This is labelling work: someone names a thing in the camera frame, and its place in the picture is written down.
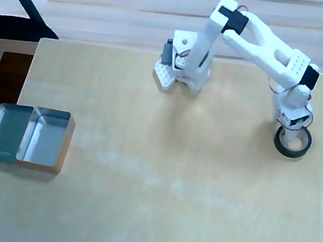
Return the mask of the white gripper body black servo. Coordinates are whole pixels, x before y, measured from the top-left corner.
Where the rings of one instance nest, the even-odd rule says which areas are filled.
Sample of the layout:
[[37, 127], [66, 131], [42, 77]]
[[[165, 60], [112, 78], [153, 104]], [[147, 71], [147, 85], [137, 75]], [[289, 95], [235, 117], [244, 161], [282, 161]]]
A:
[[276, 111], [274, 120], [282, 127], [290, 131], [298, 131], [304, 127], [309, 127], [314, 121], [314, 111], [311, 104], [306, 104], [299, 108], [290, 108], [285, 105]]

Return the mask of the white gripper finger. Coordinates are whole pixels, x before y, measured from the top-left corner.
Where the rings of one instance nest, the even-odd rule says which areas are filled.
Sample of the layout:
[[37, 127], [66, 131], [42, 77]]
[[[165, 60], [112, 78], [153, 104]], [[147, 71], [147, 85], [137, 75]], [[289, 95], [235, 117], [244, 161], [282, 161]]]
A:
[[298, 131], [297, 130], [288, 130], [283, 129], [281, 143], [286, 146], [297, 147], [298, 145]]

